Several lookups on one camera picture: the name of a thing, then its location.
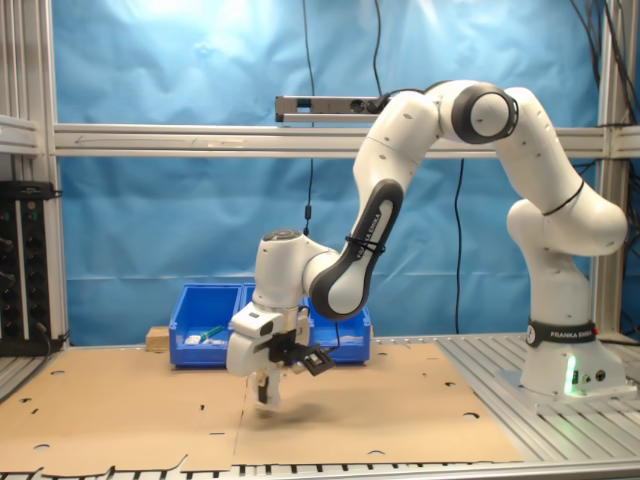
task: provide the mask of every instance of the metal rail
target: metal rail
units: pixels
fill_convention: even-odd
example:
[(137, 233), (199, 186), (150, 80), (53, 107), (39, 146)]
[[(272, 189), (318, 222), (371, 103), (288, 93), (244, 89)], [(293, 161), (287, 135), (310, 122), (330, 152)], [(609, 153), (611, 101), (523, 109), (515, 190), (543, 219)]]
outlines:
[[(207, 127), (195, 125), (55, 125), (64, 157), (355, 158), (368, 128)], [(604, 154), (602, 128), (561, 128), (571, 158)], [(492, 145), (439, 140), (427, 158), (497, 158)]]

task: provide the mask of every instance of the label on robot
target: label on robot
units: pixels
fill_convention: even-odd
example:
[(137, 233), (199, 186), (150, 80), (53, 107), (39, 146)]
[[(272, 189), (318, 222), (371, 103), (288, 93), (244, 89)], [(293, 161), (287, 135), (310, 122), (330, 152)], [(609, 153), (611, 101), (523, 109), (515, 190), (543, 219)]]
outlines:
[[(369, 225), (369, 230), (367, 230), (367, 234), (364, 236), (364, 241), (368, 242), (369, 240), (371, 240), (371, 236), (373, 235), (373, 232), (375, 232), (376, 230), (376, 226), (378, 225), (378, 222), (380, 221), (380, 212), (376, 213), (375, 217), (373, 217), (373, 220), (371, 222), (371, 225)], [(362, 256), (364, 255), (364, 252), (366, 251), (366, 249), (364, 247), (360, 247), (360, 250), (358, 250), (358, 255), (356, 256), (356, 258), (358, 260), (360, 260), (362, 258)]]

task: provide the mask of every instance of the cardboard sheet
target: cardboard sheet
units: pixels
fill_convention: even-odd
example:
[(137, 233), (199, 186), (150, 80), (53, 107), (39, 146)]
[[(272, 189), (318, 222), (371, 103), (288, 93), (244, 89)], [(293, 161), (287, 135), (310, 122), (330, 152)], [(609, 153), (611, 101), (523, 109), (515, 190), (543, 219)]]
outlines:
[(289, 373), (280, 387), (277, 414), (247, 396), (234, 464), (521, 460), (435, 345), (377, 346), (366, 367)]
[(246, 380), (168, 353), (72, 350), (0, 405), (0, 472), (227, 470)]
[(520, 460), (435, 345), (378, 346), (366, 367), (315, 378), (289, 372), (283, 409), (269, 417), (256, 413), (244, 378), (176, 371), (168, 360), (142, 350), (65, 353), (0, 405), (0, 472), (169, 470), (185, 456), (183, 471)]

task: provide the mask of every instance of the blue plastic bin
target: blue plastic bin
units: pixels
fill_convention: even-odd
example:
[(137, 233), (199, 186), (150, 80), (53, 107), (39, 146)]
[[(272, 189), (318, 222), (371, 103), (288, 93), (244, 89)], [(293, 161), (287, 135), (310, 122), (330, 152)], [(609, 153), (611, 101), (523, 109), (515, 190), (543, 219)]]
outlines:
[(247, 306), (247, 303), (251, 301), (253, 292), (256, 289), (255, 283), (245, 283), (242, 285), (242, 296), (240, 297), (240, 310)]
[[(224, 367), (229, 343), (229, 322), (240, 308), (242, 285), (186, 284), (169, 322), (169, 353), (176, 367)], [(190, 335), (200, 335), (221, 325), (211, 337), (217, 344), (188, 345)]]
[[(311, 343), (322, 347), (337, 345), (336, 322), (323, 317), (313, 307), (310, 298), (305, 298), (311, 315)], [(331, 358), (338, 364), (357, 364), (369, 360), (371, 355), (371, 317), (365, 306), (359, 314), (338, 324), (340, 348), (331, 352)]]

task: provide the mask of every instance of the blue curtain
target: blue curtain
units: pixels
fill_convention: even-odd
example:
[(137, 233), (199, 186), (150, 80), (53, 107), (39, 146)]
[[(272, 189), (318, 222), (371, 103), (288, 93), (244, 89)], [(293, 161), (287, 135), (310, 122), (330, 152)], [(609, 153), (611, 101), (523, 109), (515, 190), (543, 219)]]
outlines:
[[(558, 127), (596, 123), (586, 36), (569, 2), (382, 0), (384, 91), (470, 78), (524, 86)], [(273, 125), (308, 95), (301, 0), (54, 0), (61, 122)], [(308, 0), (317, 95), (377, 95), (373, 0)], [(352, 160), (316, 160), (311, 236), (341, 248), (358, 209)], [(64, 158), (76, 344), (143, 341), (185, 282), (250, 281), (260, 237), (302, 229), (307, 159)], [(424, 162), (374, 274), (377, 335), (453, 332), (459, 161)], [(518, 196), (497, 160), (470, 160), (461, 330), (523, 331), (524, 260), (506, 231)], [(581, 267), (586, 271), (586, 261)]]

